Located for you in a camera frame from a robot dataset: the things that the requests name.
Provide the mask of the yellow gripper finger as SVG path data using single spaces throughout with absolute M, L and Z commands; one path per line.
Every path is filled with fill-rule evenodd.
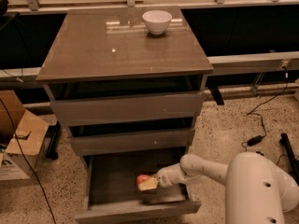
M 145 181 L 142 184 L 137 185 L 137 186 L 138 186 L 138 189 L 141 191 L 156 189 L 158 187 L 158 181 L 156 178 L 151 177 L 147 181 Z

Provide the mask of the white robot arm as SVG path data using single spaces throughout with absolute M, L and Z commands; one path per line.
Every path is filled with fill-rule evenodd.
M 285 224 L 284 214 L 299 204 L 299 186 L 264 156 L 243 152 L 228 164 L 186 154 L 154 175 L 139 175 L 139 190 L 197 184 L 208 177 L 225 187 L 225 224 Z

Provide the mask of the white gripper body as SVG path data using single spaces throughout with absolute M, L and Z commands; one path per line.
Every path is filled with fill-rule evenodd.
M 173 186 L 173 182 L 170 179 L 170 172 L 171 169 L 168 167 L 164 167 L 157 172 L 156 178 L 160 187 L 168 188 Z

